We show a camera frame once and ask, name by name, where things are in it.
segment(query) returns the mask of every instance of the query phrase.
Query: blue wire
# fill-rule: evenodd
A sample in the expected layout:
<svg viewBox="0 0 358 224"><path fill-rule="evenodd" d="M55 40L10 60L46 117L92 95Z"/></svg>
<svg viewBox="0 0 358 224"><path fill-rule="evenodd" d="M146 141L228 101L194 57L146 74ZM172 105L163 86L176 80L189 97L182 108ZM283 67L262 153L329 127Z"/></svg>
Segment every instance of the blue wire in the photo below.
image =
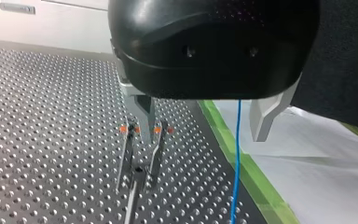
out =
<svg viewBox="0 0 358 224"><path fill-rule="evenodd" d="M240 184L240 126L241 126L241 100L238 101L237 130L235 143L235 179L231 203L231 224L235 224L235 212L237 208L238 185Z"/></svg>

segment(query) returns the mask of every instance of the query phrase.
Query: perforated metal table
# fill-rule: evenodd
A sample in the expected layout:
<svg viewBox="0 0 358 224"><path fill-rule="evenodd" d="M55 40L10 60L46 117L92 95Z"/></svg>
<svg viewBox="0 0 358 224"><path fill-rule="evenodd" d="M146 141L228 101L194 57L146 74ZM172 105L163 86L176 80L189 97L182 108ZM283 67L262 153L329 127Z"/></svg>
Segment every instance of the perforated metal table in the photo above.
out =
<svg viewBox="0 0 358 224"><path fill-rule="evenodd" d="M136 223L228 224L233 169L197 102L157 107L174 130ZM126 116L109 55L0 42L0 224L122 223L128 191L115 185ZM265 223L243 186L237 217Z"/></svg>

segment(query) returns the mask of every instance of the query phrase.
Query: orange dot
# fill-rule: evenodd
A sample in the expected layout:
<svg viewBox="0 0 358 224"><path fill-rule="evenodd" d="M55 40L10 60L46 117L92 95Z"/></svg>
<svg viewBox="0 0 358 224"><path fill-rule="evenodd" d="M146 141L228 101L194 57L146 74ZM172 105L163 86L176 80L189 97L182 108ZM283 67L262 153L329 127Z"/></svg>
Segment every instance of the orange dot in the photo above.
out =
<svg viewBox="0 0 358 224"><path fill-rule="evenodd" d="M168 128L168 133L173 133L173 127Z"/></svg>
<svg viewBox="0 0 358 224"><path fill-rule="evenodd" d="M127 131L127 127L126 127L126 126L123 125L123 126L120 127L120 132L121 132L121 133L125 133L126 131Z"/></svg>
<svg viewBox="0 0 358 224"><path fill-rule="evenodd" d="M161 133L161 128L160 128L160 127L156 127L156 128L155 128L155 133Z"/></svg>

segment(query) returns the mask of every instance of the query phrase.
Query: black robot head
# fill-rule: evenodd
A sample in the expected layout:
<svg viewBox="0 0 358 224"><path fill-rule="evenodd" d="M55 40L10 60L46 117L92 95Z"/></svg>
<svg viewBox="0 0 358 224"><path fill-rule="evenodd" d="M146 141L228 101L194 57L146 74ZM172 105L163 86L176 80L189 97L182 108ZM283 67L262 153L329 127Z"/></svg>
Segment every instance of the black robot head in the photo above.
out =
<svg viewBox="0 0 358 224"><path fill-rule="evenodd" d="M316 0L111 0L121 74L174 99L258 99L286 90L307 60Z"/></svg>

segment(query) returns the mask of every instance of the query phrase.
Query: white wall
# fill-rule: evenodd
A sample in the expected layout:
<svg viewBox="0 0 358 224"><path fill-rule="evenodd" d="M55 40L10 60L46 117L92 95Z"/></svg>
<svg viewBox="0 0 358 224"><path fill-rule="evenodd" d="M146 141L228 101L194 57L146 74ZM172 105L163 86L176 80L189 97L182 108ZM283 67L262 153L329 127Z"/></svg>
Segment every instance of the white wall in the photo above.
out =
<svg viewBox="0 0 358 224"><path fill-rule="evenodd" d="M27 15L0 9L0 40L61 49L112 52L106 11L40 0L3 2L34 6L36 14Z"/></svg>

